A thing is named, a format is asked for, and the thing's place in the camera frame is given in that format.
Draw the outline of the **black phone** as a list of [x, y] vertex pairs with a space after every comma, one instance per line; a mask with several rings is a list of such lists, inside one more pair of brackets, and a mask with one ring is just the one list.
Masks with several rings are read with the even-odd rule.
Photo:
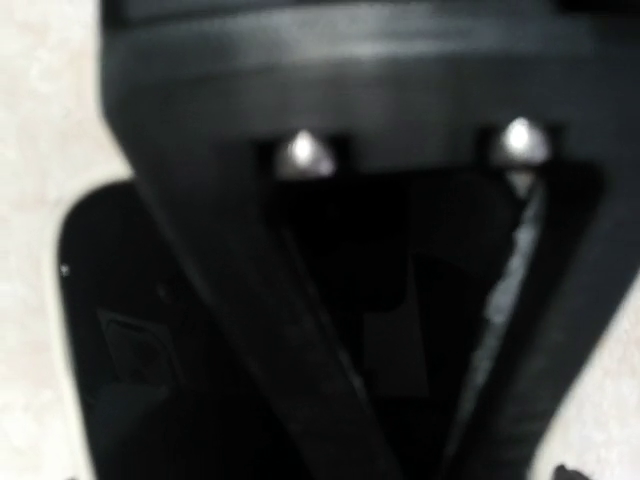
[[[523, 193], [491, 171], [263, 179], [307, 286], [408, 479], [467, 479], [463, 431], [513, 371], [602, 193], [586, 165]], [[185, 275], [135, 182], [67, 215], [61, 292], [100, 479], [310, 473]]]

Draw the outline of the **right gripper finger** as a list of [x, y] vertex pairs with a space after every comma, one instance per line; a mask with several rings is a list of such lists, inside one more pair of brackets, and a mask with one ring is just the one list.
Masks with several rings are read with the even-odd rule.
[[524, 479], [639, 266], [635, 1], [105, 1], [108, 125], [315, 479]]

